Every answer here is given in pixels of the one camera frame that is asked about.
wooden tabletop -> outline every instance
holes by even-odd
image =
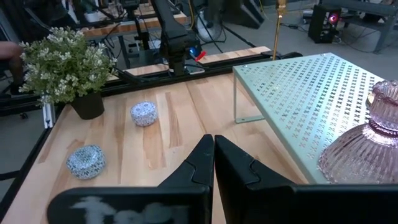
[[[148,4],[140,4],[140,10],[135,10],[136,15],[149,15],[149,14],[154,14],[154,8]],[[189,22],[189,18],[183,13],[180,12],[177,15],[174,15],[174,18],[177,22],[181,24],[186,24]],[[149,18],[149,19],[144,19],[140,20],[140,27],[141,30],[145,30],[147,26],[148,29],[151,28],[160,28],[159,21],[156,17]],[[95,37],[101,37],[104,35],[109,34],[112,31],[112,34],[118,34],[118,33],[126,33],[126,32],[134,32],[137,30],[137,26],[134,22],[129,23],[129,24],[121,24],[117,26],[117,28],[114,28],[117,24],[112,24],[108,25],[106,27],[102,28],[95,28],[95,29],[88,29],[84,30],[83,33],[85,34],[86,38],[95,38]]]
[[[256,54],[257,50],[246,53]],[[225,55],[209,57],[219,60]],[[143,100],[153,101],[159,112],[158,120],[146,128],[136,126],[129,114],[130,107]],[[241,85],[238,104],[239,116],[260,113]],[[306,182],[266,121],[234,122],[231,73],[110,96],[104,105],[104,114],[90,121],[65,107],[2,223],[47,223],[48,203],[74,187],[156,186],[183,162],[204,134],[222,134],[290,180]],[[65,161],[85,144],[99,145],[107,165],[94,179],[78,180]],[[214,185],[213,223],[225,223],[217,181]]]

ribbed glass vase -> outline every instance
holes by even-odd
[[[339,184],[398,183],[398,81],[373,86],[370,119],[327,147],[318,165]]]

black equipment box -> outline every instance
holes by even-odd
[[[336,28],[340,13],[341,8],[336,6],[314,6],[308,36],[317,44],[332,43],[338,33]]]

mint green metal shelf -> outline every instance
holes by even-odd
[[[322,150],[367,122],[366,98],[382,78],[334,54],[233,67],[235,122],[266,119],[310,183],[326,184],[318,170]],[[236,79],[261,116],[236,117]]]

floor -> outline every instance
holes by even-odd
[[[239,35],[252,42],[254,45],[265,45],[272,48],[274,45],[275,21],[276,14],[274,10],[266,10],[268,20],[266,20],[260,29],[254,30],[246,27],[227,24],[227,26],[237,32]],[[286,24],[297,24],[301,22],[300,14],[297,11],[289,12],[284,16],[283,22]],[[368,34],[372,30],[365,30],[362,27],[349,26],[342,31],[342,38],[345,42],[352,42],[358,35]],[[220,49],[224,52],[245,49],[249,46],[240,41],[235,36],[227,33],[227,41],[218,43]],[[358,39],[352,47],[363,51],[372,51],[378,40],[378,32],[367,35]],[[387,40],[388,43],[398,39],[398,33],[392,33]],[[218,50],[214,45],[208,44],[203,46],[207,54],[217,54]],[[343,57],[354,64],[369,70],[382,78],[392,80],[398,79],[394,64],[398,61],[398,42],[385,48],[380,54],[363,53],[343,44],[314,44],[307,37],[305,32],[281,27],[279,36],[278,51],[285,54],[288,52],[300,52],[303,55],[320,54],[332,52]],[[119,60],[118,66],[124,68],[123,60]],[[7,81],[0,83],[0,88],[4,87]],[[21,120],[19,115],[13,115],[0,118],[0,173],[17,170],[21,167],[26,157],[30,153],[41,132],[44,130],[42,122],[42,112],[29,112],[29,119]],[[11,180],[0,182],[0,198],[6,192],[11,184]]]

